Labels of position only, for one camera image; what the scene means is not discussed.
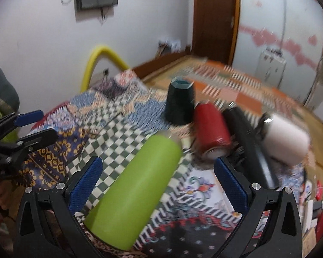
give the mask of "patterned blanket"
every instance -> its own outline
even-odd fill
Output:
[[[235,101],[253,126],[269,110],[281,112],[303,126],[301,109],[295,102],[229,67],[218,69],[199,62],[159,80],[158,87],[166,90],[175,75],[195,81],[197,100],[209,99],[218,108]],[[47,189],[81,170],[91,156],[101,157],[100,180],[83,211],[76,214],[82,222],[150,135],[167,129],[182,139],[184,155],[135,249],[112,249],[83,226],[84,231],[100,251],[119,257],[211,257],[237,226],[241,215],[227,208],[225,193],[213,169],[195,158],[191,148],[192,125],[174,127],[164,121],[165,100],[166,91],[147,89],[131,70],[99,82],[54,109],[32,130],[54,128],[59,140],[31,154],[23,164],[20,183]],[[299,203],[302,164],[293,169],[276,166],[275,170],[280,183],[293,189]],[[264,213],[247,251],[257,243],[267,218],[268,213]]]

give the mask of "brown wooden door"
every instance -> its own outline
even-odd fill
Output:
[[[195,0],[193,52],[228,63],[233,37],[235,0]]]

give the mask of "red can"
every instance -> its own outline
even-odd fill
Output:
[[[221,112],[211,103],[199,103],[194,110],[196,149],[204,160],[226,156],[231,135]]]

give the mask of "white fan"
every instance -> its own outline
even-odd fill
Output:
[[[316,78],[310,90],[305,106],[311,111],[318,107],[323,101],[323,56],[319,60],[316,69]]]

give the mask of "blue textured pad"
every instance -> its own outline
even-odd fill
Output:
[[[102,159],[97,157],[82,178],[78,181],[76,187],[70,193],[69,210],[72,214],[80,212],[85,206],[92,190],[94,189],[99,177],[103,172]]]
[[[14,121],[14,125],[17,127],[23,127],[31,123],[40,121],[44,116],[44,113],[41,110],[36,110],[29,112],[28,114],[19,115]]]
[[[248,210],[248,196],[225,163],[218,158],[214,164],[214,173],[223,187],[236,212],[245,215]]]

